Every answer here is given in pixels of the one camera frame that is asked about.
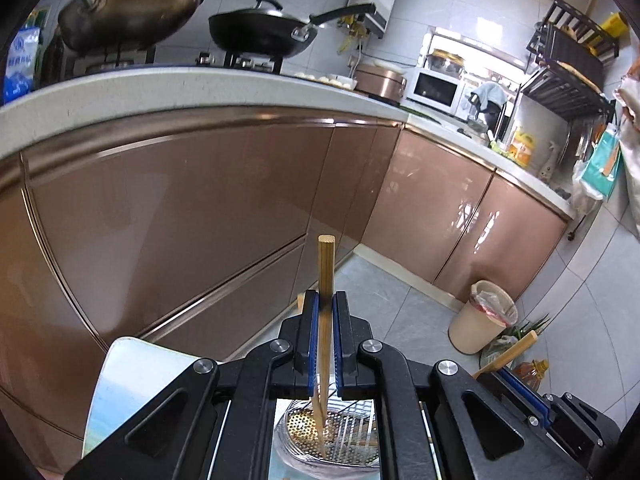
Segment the bamboo chopstick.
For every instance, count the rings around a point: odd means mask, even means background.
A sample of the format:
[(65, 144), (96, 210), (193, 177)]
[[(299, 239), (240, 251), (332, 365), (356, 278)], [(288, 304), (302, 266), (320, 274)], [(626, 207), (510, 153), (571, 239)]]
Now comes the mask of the bamboo chopstick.
[(500, 356), (497, 356), (493, 361), (488, 363), (487, 365), (480, 368), (474, 375), (473, 378), (477, 379), (480, 375), (496, 372), (497, 370), (501, 370), (503, 367), (507, 366), (510, 362), (514, 361), (518, 356), (528, 350), (531, 346), (536, 344), (538, 340), (538, 335), (534, 330), (531, 330), (528, 334), (526, 334), (522, 339), (520, 339), (516, 344), (510, 347), (505, 352), (502, 352)]
[(329, 383), (332, 358), (332, 298), (334, 294), (335, 236), (318, 237), (318, 344), (317, 379), (314, 388), (314, 422), (318, 447), (326, 455), (326, 418), (328, 417)]

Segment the brown kitchen cabinets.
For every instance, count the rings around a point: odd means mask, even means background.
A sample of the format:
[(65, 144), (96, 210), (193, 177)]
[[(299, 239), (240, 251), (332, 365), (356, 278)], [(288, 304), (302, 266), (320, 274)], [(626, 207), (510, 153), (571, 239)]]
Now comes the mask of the brown kitchen cabinets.
[(481, 278), (518, 296), (568, 220), (547, 185), (424, 120), (194, 108), (4, 148), (2, 415), (62, 474), (117, 338), (231, 356), (316, 280), (319, 235), (465, 300)]

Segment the brass coloured wok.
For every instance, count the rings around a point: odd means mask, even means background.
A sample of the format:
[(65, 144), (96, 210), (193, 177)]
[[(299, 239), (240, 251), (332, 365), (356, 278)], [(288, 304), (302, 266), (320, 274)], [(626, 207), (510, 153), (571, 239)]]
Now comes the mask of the brass coloured wok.
[(204, 0), (72, 0), (58, 12), (60, 36), (79, 54), (143, 49), (173, 35)]

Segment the landscape print table mat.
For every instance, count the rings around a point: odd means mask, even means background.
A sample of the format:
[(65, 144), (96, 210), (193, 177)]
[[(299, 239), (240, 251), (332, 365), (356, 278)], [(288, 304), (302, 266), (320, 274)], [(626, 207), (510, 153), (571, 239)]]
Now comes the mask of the landscape print table mat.
[(116, 339), (93, 391), (81, 454), (93, 451), (195, 361), (134, 337)]

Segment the yellow cooking oil jug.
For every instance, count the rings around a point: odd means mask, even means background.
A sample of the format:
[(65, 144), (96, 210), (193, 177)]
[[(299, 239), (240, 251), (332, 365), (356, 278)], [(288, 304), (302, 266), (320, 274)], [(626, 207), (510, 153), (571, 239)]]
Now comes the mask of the yellow cooking oil jug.
[(518, 166), (526, 168), (535, 151), (535, 139), (521, 128), (515, 131), (508, 148), (508, 159)]

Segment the black wall storage rack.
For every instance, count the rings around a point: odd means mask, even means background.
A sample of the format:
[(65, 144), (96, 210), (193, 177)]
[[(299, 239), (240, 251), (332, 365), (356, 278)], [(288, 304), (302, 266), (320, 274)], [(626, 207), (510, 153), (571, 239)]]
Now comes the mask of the black wall storage rack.
[(587, 14), (552, 0), (527, 45), (534, 71), (523, 96), (567, 122), (613, 114), (604, 89), (605, 65), (620, 55), (620, 42)]

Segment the copper rice cooker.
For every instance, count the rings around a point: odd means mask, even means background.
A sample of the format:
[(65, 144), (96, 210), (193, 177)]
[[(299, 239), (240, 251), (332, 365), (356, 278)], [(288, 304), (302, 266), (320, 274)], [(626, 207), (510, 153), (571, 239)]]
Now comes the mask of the copper rice cooker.
[(357, 92), (394, 105), (400, 104), (407, 83), (396, 70), (363, 63), (357, 65), (354, 78)]

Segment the white microwave oven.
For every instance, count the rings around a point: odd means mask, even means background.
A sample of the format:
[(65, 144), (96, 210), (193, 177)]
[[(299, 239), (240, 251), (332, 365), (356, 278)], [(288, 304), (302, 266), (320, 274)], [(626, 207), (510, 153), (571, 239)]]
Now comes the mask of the white microwave oven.
[(460, 104), (464, 81), (427, 67), (416, 67), (410, 76), (405, 97), (413, 102), (453, 115)]

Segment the green onions bag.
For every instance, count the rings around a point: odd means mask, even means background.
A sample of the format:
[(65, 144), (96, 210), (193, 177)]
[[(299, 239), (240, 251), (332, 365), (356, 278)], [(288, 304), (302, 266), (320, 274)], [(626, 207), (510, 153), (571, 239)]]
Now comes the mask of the green onions bag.
[(526, 321), (520, 325), (506, 328), (480, 352), (478, 364), (480, 364), (480, 367), (489, 364), (530, 332), (535, 332), (537, 336), (540, 336), (550, 322), (550, 315), (545, 314), (542, 318), (538, 318), (537, 321)]

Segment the black wok with lid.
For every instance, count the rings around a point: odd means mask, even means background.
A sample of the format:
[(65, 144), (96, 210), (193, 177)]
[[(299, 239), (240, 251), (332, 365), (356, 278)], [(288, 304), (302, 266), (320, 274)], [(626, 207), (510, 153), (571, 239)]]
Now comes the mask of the black wok with lid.
[(285, 13), (276, 0), (256, 0), (252, 8), (217, 13), (208, 18), (216, 46), (231, 56), (292, 58), (316, 39), (321, 25), (351, 15), (376, 12), (374, 3), (343, 6), (302, 20)]

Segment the teal hanging bag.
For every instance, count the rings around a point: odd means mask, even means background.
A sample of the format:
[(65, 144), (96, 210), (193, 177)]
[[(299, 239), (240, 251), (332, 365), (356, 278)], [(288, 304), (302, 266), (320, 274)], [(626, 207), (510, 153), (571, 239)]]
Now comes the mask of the teal hanging bag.
[(594, 200), (607, 200), (613, 192), (618, 166), (620, 134), (616, 125), (608, 124), (580, 175), (580, 183), (587, 195)]

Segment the amber oil bottle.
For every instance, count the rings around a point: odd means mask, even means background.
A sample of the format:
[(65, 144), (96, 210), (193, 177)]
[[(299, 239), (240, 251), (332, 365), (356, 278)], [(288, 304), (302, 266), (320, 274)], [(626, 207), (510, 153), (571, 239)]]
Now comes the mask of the amber oil bottle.
[(547, 360), (521, 362), (514, 368), (513, 374), (530, 390), (538, 392), (542, 380), (549, 369)]

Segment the beige trash bin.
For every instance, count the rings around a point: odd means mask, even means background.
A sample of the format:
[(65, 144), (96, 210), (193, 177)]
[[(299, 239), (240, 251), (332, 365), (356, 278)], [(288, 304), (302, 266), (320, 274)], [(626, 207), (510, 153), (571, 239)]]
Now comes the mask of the beige trash bin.
[(511, 296), (490, 281), (471, 286), (468, 301), (448, 327), (448, 337), (457, 351), (481, 352), (504, 330), (518, 322), (518, 308)]

